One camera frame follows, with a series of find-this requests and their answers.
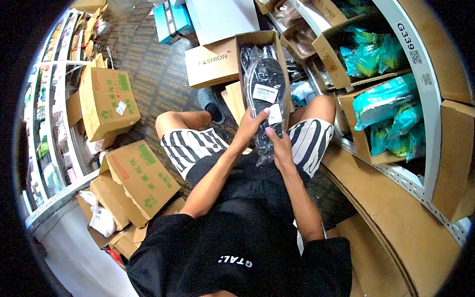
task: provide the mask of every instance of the white tag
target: white tag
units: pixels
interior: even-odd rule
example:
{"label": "white tag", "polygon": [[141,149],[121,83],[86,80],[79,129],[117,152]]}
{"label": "white tag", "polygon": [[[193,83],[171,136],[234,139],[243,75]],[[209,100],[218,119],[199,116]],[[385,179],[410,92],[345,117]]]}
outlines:
{"label": "white tag", "polygon": [[282,114],[280,113],[280,107],[279,104],[274,104],[271,107],[269,107],[270,113],[269,117],[267,118],[269,120],[269,125],[276,124],[276,123],[281,123],[282,122]]}
{"label": "white tag", "polygon": [[127,105],[124,102],[119,101],[119,106],[115,109],[115,111],[117,111],[118,114],[122,115],[124,114],[124,110],[126,107]]}
{"label": "white tag", "polygon": [[274,89],[273,87],[256,84],[254,86],[254,92],[252,93],[252,97],[254,99],[260,99],[270,103],[274,103],[277,98],[277,93],[279,93],[279,90]]}

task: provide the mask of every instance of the person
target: person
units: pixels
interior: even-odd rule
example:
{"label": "person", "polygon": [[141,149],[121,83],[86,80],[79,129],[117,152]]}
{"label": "person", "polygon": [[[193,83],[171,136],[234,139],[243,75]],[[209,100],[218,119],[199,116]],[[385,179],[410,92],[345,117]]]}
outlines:
{"label": "person", "polygon": [[282,139],[268,127],[274,162],[256,167],[256,152],[242,153],[268,115],[248,109],[230,145],[199,131],[212,120],[206,111],[158,116],[161,144],[192,191],[179,214],[149,224],[129,260],[140,296],[350,295],[349,241],[324,238],[305,190],[333,135],[334,101],[317,96],[297,109]]}

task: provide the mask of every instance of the foot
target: foot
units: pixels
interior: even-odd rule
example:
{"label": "foot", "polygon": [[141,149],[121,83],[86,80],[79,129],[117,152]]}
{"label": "foot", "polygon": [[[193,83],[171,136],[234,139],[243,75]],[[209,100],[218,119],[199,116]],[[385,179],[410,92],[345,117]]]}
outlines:
{"label": "foot", "polygon": [[208,88],[198,90],[198,102],[203,110],[211,114],[211,121],[217,125],[224,123],[224,113],[219,108],[218,102],[213,93]]}

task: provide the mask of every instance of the black sock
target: black sock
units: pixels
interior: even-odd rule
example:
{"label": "black sock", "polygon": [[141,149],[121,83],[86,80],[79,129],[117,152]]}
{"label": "black sock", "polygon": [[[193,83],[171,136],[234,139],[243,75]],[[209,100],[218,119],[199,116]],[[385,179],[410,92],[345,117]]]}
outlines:
{"label": "black sock", "polygon": [[214,122],[219,122],[223,118],[219,108],[214,103],[209,103],[206,105],[205,110],[211,115],[211,120]]}

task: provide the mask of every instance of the striped shorts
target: striped shorts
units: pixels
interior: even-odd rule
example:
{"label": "striped shorts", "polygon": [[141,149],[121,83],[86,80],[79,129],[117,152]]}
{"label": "striped shorts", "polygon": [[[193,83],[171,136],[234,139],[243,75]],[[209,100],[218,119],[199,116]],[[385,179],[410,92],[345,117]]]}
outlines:
{"label": "striped shorts", "polygon": [[[305,172],[312,178],[333,136],[333,125],[321,119],[307,119],[295,124],[287,133],[292,142],[294,163],[300,169],[299,171]],[[229,147],[213,128],[205,131],[170,130],[161,138],[161,145],[185,180],[190,169],[199,160],[222,153]],[[216,162],[217,158],[210,158],[210,160]]]}

